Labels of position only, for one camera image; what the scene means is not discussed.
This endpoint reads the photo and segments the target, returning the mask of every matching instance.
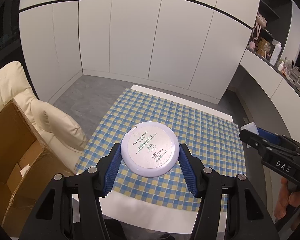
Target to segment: beige armchair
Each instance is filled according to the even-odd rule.
[[[0,69],[0,111],[14,98],[57,157],[74,173],[74,166],[87,144],[80,125],[60,109],[38,100],[20,62]]]

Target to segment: plush toy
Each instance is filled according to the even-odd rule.
[[[256,48],[256,45],[253,41],[250,41],[248,43],[248,46],[247,46],[247,49],[251,49],[251,50],[254,50]]]

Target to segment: metal bolt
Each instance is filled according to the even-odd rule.
[[[238,179],[239,180],[245,180],[247,177],[245,176],[245,175],[243,175],[243,174],[239,174],[238,175]]]
[[[95,173],[97,171],[97,168],[96,167],[90,167],[89,169],[88,169],[88,172],[89,173]]]
[[[60,180],[60,179],[62,179],[62,174],[56,174],[56,175],[54,175],[54,179],[55,180]]]
[[[205,172],[205,173],[211,173],[212,172],[212,169],[210,168],[210,167],[204,167],[203,168],[203,171]]]

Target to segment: white table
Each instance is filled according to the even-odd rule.
[[[133,85],[133,90],[174,101],[200,111],[213,114],[233,122],[230,115],[211,109],[197,103],[175,97],[149,88]],[[116,191],[111,191],[105,198],[99,198],[102,213],[124,223],[155,231],[177,234],[191,234],[197,212],[179,210],[151,204],[142,200],[128,197]],[[220,214],[218,232],[226,228],[226,212]]]

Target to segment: checkered tablecloth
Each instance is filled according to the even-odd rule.
[[[95,166],[109,154],[114,143],[140,122],[154,121],[170,127],[179,143],[186,143],[199,157],[222,175],[235,177],[246,173],[238,126],[220,117],[139,91],[126,89],[103,117],[76,164],[78,172]],[[113,190],[153,204],[197,211],[200,199],[188,191],[179,162],[157,178],[134,174],[121,162]],[[222,197],[221,211],[227,208]]]

